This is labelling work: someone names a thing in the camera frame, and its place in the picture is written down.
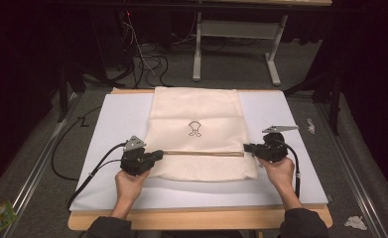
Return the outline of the black metal stand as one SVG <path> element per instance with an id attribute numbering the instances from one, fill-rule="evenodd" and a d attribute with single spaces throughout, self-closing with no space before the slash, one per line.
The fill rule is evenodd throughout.
<path id="1" fill-rule="evenodd" d="M 322 72 L 318 76 L 306 79 L 303 82 L 284 90 L 283 93 L 285 96 L 290 96 L 296 92 L 308 90 L 313 87 L 315 89 L 312 95 L 313 102 L 329 102 L 328 123 L 332 132 L 337 135 L 342 74 L 343 70 L 339 66 L 333 66 L 331 69 L 326 72 Z"/>
<path id="2" fill-rule="evenodd" d="M 59 122 L 63 122 L 68 112 L 68 88 L 73 92 L 85 92 L 82 73 L 74 63 L 63 62 L 59 66 L 59 96 L 60 96 L 60 117 Z"/>

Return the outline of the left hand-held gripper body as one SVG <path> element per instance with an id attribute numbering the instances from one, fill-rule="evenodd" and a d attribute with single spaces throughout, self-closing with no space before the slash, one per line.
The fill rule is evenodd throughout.
<path id="1" fill-rule="evenodd" d="M 144 158 L 146 144 L 136 136 L 132 136 L 123 147 L 120 168 L 131 176 L 138 176 L 148 171 L 153 162 Z"/>

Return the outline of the white foam board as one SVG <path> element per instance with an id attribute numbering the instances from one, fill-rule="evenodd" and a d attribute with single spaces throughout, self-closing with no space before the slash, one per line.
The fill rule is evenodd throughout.
<path id="1" fill-rule="evenodd" d="M 272 125 L 292 126 L 295 119 L 284 96 L 277 90 L 241 91 L 240 101 L 248 127 L 250 143 L 262 141 L 262 131 Z M 79 180 L 85 181 L 101 159 L 101 168 L 86 188 L 74 199 L 72 211 L 111 209 L 116 201 L 114 177 L 120 170 L 123 150 L 111 148 L 135 135 L 146 139 L 152 93 L 122 93 L 105 96 L 97 124 L 88 147 Z M 298 130 L 283 134 L 299 160 L 302 204 L 325 205 L 327 198 Z M 266 171 L 258 170 L 257 179 L 227 182 L 174 181 L 148 177 L 135 209 L 205 208 L 279 205 L 281 199 L 269 182 Z"/>

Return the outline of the cream mesh laundry bag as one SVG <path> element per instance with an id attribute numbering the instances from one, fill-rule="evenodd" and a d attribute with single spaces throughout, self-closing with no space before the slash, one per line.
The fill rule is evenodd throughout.
<path id="1" fill-rule="evenodd" d="M 158 87 L 154 91 L 146 150 L 162 150 L 151 175 L 185 181 L 257 178 L 243 108 L 235 90 Z"/>

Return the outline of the white metal desk frame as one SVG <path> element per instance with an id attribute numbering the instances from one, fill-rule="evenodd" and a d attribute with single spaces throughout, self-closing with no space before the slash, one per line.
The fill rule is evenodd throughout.
<path id="1" fill-rule="evenodd" d="M 272 50 L 265 54 L 270 78 L 274 86 L 281 85 L 278 70 L 275 65 L 275 55 L 283 36 L 288 16 L 282 15 L 276 23 L 253 23 L 237 21 L 204 20 L 201 13 L 196 14 L 196 36 L 194 51 L 193 81 L 201 78 L 201 38 L 222 37 L 255 40 L 271 40 Z"/>

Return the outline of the crumpled white tissue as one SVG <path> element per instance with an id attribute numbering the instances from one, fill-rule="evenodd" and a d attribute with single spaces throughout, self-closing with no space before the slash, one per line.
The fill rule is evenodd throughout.
<path id="1" fill-rule="evenodd" d="M 344 222 L 344 225 L 346 227 L 352 227 L 359 230 L 367 230 L 367 226 L 362 220 L 361 216 L 350 216 L 347 218 L 347 220 Z"/>

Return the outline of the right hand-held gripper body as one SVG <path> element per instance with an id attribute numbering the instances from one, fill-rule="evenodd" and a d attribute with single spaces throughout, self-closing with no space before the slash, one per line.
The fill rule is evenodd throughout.
<path id="1" fill-rule="evenodd" d="M 298 126 L 270 126 L 263 130 L 264 145 L 258 152 L 258 157 L 267 162 L 277 163 L 287 157 L 288 151 L 294 156 L 296 152 L 285 142 L 283 132 L 297 130 Z"/>

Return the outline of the person's left hand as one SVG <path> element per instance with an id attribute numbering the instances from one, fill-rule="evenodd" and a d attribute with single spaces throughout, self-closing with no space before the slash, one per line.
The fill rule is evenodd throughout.
<path id="1" fill-rule="evenodd" d="M 120 171 L 115 176 L 117 201 L 112 211 L 112 216 L 125 219 L 142 191 L 144 180 L 148 177 L 149 171 L 138 176 L 131 176 L 124 171 Z"/>

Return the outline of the metal floor rail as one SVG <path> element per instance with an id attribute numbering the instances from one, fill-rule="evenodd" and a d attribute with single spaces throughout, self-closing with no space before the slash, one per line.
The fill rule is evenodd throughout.
<path id="1" fill-rule="evenodd" d="M 354 198 L 356 199 L 356 202 L 362 212 L 365 224 L 370 230 L 370 233 L 373 235 L 373 238 L 383 238 L 384 229 L 381 222 L 379 221 L 377 212 L 374 209 L 373 202 L 369 197 L 366 189 L 363 187 L 363 184 L 354 166 L 352 165 L 351 160 L 348 154 L 346 153 L 342 142 L 340 141 L 339 137 L 335 135 L 332 131 L 325 107 L 320 103 L 317 103 L 315 107 L 323 120 L 323 125 L 327 129 L 328 134 L 336 148 L 336 151 L 339 153 L 340 166 L 343 170 L 345 178 L 347 179 L 350 185 Z"/>
<path id="2" fill-rule="evenodd" d="M 0 238 L 11 238 L 24 214 L 50 160 L 54 146 L 67 120 L 82 97 L 73 92 L 65 98 L 67 112 L 62 117 L 60 97 L 53 97 L 54 108 L 30 133 L 6 172 L 0 178 L 0 200 L 10 200 L 17 218 L 0 232 Z"/>

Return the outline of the person's right hand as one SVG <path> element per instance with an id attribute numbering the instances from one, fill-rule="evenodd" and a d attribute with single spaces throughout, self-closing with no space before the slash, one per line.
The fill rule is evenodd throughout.
<path id="1" fill-rule="evenodd" d="M 277 163 L 259 159 L 259 163 L 265 168 L 269 181 L 284 200 L 296 198 L 292 186 L 294 163 L 291 159 L 284 158 Z"/>

